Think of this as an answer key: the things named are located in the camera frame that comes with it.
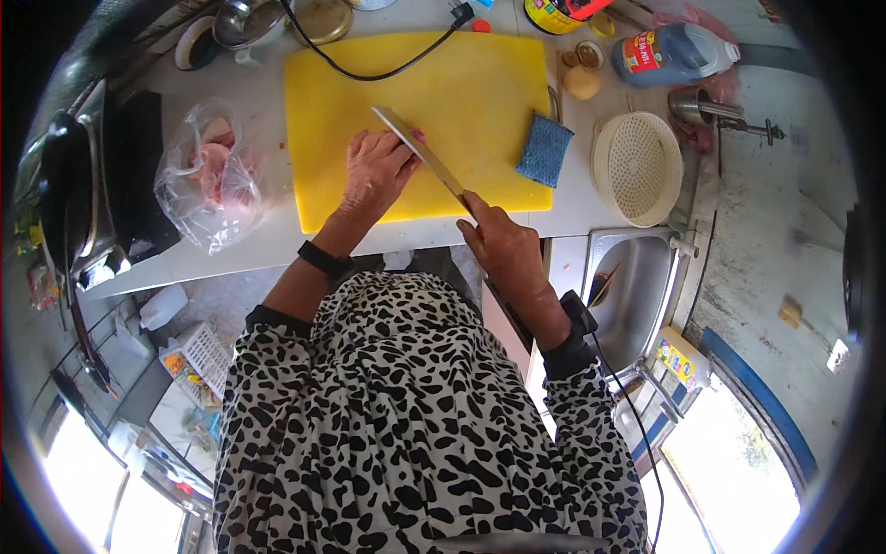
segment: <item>black watch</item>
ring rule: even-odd
[[[299,248],[299,258],[313,265],[326,274],[329,281],[336,281],[354,268],[354,260],[350,257],[335,258],[324,252],[310,240],[306,240],[305,244]]]

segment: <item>person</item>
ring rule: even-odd
[[[478,225],[458,228],[544,356],[556,442],[501,343],[440,278],[362,272],[327,295],[420,163],[391,132],[354,137],[338,209],[246,318],[223,399],[218,552],[413,554],[511,531],[641,552],[646,508],[614,400],[534,230],[464,193]]]

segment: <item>round basket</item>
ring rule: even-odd
[[[653,113],[623,113],[597,135],[591,171],[597,195],[610,211],[634,227],[652,227],[677,202],[683,159],[664,120]]]

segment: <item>white countertop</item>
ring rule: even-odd
[[[605,53],[600,92],[586,102],[578,102],[563,93],[563,124],[575,132],[563,161],[563,169],[554,205],[549,212],[511,214],[522,225],[535,228],[542,237],[586,235],[594,229],[625,227],[597,198],[590,176],[590,152],[594,126],[599,120],[632,108],[666,117],[665,90],[637,90],[622,83],[611,67],[608,56],[612,45],[622,36],[639,31],[616,23],[615,38],[602,39],[587,26],[564,36],[546,35],[532,26],[523,13],[520,0],[495,0],[491,10],[471,3],[477,17],[490,22],[494,33],[540,39],[545,44],[548,82],[556,89],[556,52],[571,50],[582,40],[592,40]],[[354,12],[354,26],[348,38],[408,31],[445,31],[452,22],[451,7],[443,0],[399,0],[377,12]],[[465,29],[470,32],[470,23]],[[249,269],[288,265],[307,235],[301,232],[298,211],[291,194],[289,153],[286,144],[283,102],[283,63],[285,57],[303,48],[294,35],[266,49],[253,51],[264,64],[261,69],[240,66],[233,53],[225,51],[208,67],[196,72],[175,68],[172,53],[165,55],[139,82],[143,88],[163,96],[163,134],[168,139],[184,115],[208,98],[224,98],[237,110],[248,129],[254,146],[267,155],[265,179],[280,183],[286,191],[268,211],[259,228],[239,243],[215,255],[201,252],[187,238],[163,254],[138,263],[116,278],[83,294],[94,300],[119,293],[169,285],[179,281],[211,277]],[[354,255],[397,252],[433,246],[461,244],[462,234],[455,227],[456,217],[425,219],[376,225],[357,247]]]

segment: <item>potato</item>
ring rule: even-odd
[[[563,86],[576,100],[587,100],[600,90],[600,75],[587,67],[575,66],[563,78]]]

